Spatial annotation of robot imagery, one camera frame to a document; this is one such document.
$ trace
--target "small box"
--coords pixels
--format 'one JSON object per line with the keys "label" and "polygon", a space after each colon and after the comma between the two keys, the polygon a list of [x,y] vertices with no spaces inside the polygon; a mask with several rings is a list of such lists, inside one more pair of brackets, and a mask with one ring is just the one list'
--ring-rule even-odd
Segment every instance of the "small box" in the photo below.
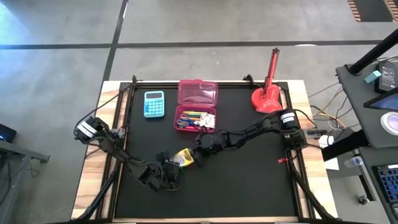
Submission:
{"label": "small box", "polygon": [[[199,132],[195,128],[180,128],[177,120],[183,111],[199,111],[207,112],[215,116],[216,110],[214,106],[217,105],[218,84],[217,82],[207,82],[202,80],[180,80],[178,83],[177,101],[179,106],[175,110],[174,128],[179,131]],[[213,132],[215,128],[207,128],[209,133]]]}
{"label": "small box", "polygon": [[366,83],[371,83],[374,80],[378,79],[381,76],[381,73],[379,71],[374,71],[370,73],[364,80]]}

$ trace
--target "wooden table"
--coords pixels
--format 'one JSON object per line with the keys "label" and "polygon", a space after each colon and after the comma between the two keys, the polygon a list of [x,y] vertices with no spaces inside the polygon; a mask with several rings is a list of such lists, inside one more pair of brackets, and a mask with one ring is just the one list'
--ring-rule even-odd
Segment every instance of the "wooden table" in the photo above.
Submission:
{"label": "wooden table", "polygon": [[[278,82],[287,82],[289,85],[290,100],[295,109],[300,109],[311,117],[310,104],[308,102],[307,91],[303,80],[279,80]],[[98,106],[110,100],[114,95],[119,92],[119,85],[121,81],[107,81],[103,83],[101,95],[98,101]],[[281,92],[282,99],[285,99],[284,92]],[[126,106],[127,97],[124,96],[122,100],[121,113],[119,115],[118,126],[122,125],[124,118],[124,111]],[[117,98],[99,109],[96,113],[103,121],[113,125],[114,112],[116,110]],[[311,129],[313,125],[306,117],[300,113],[297,114],[302,129]],[[307,139],[311,144],[317,144],[317,140]],[[89,146],[87,154],[94,151],[96,148]],[[308,183],[311,191],[317,197],[319,202],[326,208],[328,213],[337,217],[336,207],[331,193],[331,188],[326,173],[325,165],[323,163],[322,153],[318,148],[307,147],[303,149],[303,159],[305,169],[307,171]],[[73,206],[72,218],[79,217],[92,202],[95,195],[99,192],[101,187],[101,180],[104,172],[104,162],[106,154],[103,151],[97,151],[90,155],[83,164],[80,182],[76,193],[75,204]],[[104,200],[103,217],[109,207],[109,189],[107,196]],[[304,193],[299,187],[300,203],[303,209],[303,216],[308,217],[307,203]],[[295,222],[297,217],[231,217],[231,218],[171,218],[171,219],[138,219],[138,218],[114,218],[113,222]]]}

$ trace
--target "concrete floor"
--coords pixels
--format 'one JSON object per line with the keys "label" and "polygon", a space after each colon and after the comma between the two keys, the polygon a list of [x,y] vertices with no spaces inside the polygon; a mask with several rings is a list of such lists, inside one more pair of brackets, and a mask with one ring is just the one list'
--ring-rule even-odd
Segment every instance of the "concrete floor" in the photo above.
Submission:
{"label": "concrete floor", "polygon": [[[0,44],[109,44],[122,0],[0,0]],[[120,43],[197,41],[379,40],[395,23],[358,23],[345,0],[130,0]],[[337,82],[335,68],[371,45],[281,47],[276,79],[305,80],[310,95]],[[118,49],[110,80],[263,79],[272,47]],[[70,218],[85,147],[72,129],[95,107],[109,49],[0,50],[0,123],[16,129],[16,144],[51,154],[40,175],[24,174],[13,223]],[[398,54],[398,48],[389,53]],[[338,87],[310,99],[323,107]],[[344,100],[341,94],[330,113]],[[354,113],[342,118],[357,123]],[[351,194],[331,180],[341,218],[363,221],[368,206],[347,206]],[[382,210],[374,222],[384,223]]]}

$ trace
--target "blue calculator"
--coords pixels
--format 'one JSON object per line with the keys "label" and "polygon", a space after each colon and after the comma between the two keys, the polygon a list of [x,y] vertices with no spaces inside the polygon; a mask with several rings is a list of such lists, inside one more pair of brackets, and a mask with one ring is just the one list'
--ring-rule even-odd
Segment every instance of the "blue calculator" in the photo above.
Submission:
{"label": "blue calculator", "polygon": [[148,91],[144,98],[144,117],[158,118],[164,115],[163,91]]}

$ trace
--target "lamp base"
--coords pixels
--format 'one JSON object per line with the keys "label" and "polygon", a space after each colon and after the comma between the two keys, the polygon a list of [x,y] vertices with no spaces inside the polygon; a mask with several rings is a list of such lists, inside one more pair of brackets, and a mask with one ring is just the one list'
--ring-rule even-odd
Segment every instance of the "lamp base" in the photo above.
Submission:
{"label": "lamp base", "polygon": [[282,106],[278,102],[279,86],[270,85],[267,88],[266,94],[263,94],[264,89],[258,88],[251,95],[251,104],[257,112],[272,113],[281,110]]}

